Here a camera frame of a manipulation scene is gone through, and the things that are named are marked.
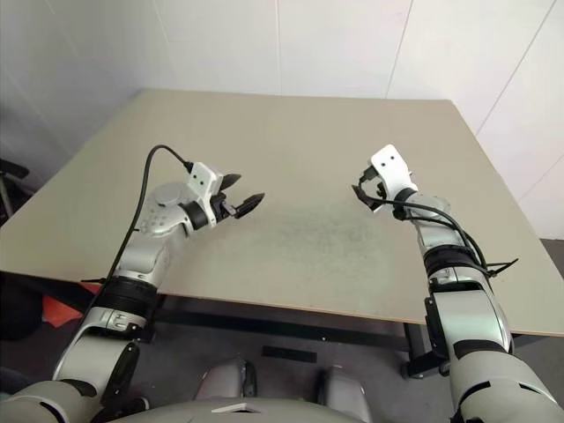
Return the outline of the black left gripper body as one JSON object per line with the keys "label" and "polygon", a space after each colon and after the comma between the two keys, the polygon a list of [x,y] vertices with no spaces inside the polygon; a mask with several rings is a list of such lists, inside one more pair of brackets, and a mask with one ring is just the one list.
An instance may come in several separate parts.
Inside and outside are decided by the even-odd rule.
{"label": "black left gripper body", "polygon": [[211,207],[216,219],[227,219],[237,216],[236,208],[227,202],[225,193],[218,193],[212,196]]}

